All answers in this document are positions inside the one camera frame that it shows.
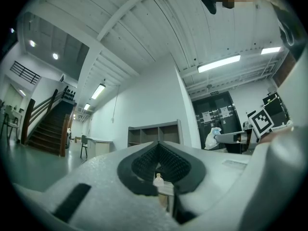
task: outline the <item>balcony railing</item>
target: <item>balcony railing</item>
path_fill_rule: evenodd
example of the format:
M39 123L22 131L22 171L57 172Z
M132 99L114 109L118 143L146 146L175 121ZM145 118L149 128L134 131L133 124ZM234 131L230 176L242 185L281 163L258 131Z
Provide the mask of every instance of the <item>balcony railing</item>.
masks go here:
M25 79L26 81L30 82L31 84L35 85L39 80L40 76L27 69L26 67L22 66L18 62L14 62L13 66L11 67L11 71L16 73L19 77Z

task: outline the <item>stair railing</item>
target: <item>stair railing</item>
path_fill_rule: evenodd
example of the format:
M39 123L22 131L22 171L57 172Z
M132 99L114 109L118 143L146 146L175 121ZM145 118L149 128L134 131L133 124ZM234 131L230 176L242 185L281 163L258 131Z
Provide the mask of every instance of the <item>stair railing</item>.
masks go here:
M64 118L64 121L63 121L62 133L61 133L61 143L60 143L60 156L65 156L65 145L66 145L66 140L67 140L67 129L71 128L71 126L72 126L76 105L77 105L77 103L74 104L74 107L72 109L71 114L66 114L65 115L65 118Z
M65 91L58 93L58 90L56 89L50 98L44 100L35 107L35 100L30 99L29 105L25 113L23 128L21 132L21 144L26 144L28 127L31 125L31 123L35 119L37 119L39 115L42 114L46 109L46 113L48 113L52 108L52 104L62 98L64 92Z

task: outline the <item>floor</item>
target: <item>floor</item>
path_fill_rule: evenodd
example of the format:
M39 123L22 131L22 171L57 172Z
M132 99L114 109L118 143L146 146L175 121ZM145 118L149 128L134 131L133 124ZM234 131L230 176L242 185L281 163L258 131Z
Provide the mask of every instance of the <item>floor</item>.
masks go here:
M22 187L44 192L56 181L79 167L86 159L80 158L81 142L70 143L65 157L58 157L28 146L16 144L15 134L12 132L10 145L6 141L6 129L3 131L1 145L1 159L6 166L12 183Z

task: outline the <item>paper sign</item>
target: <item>paper sign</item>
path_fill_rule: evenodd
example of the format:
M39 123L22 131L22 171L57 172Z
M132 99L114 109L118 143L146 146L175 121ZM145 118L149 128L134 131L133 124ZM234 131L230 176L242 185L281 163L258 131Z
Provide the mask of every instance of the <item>paper sign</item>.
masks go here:
M207 112L202 112L202 116L203 116L204 122L212 121L210 113L208 111Z
M227 107L220 108L222 118L230 117L229 110Z
M274 126L272 119L265 109L262 109L259 112L255 112L252 116L249 117L249 120L254 127L258 138L260 138L271 127Z

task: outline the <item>small bottle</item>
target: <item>small bottle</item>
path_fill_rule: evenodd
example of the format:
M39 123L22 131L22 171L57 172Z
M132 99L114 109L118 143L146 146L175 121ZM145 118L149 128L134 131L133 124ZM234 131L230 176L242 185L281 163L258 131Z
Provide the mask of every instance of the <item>small bottle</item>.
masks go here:
M163 187L164 186L164 180L160 177L160 173L156 174L156 178L153 181L153 185L155 187Z

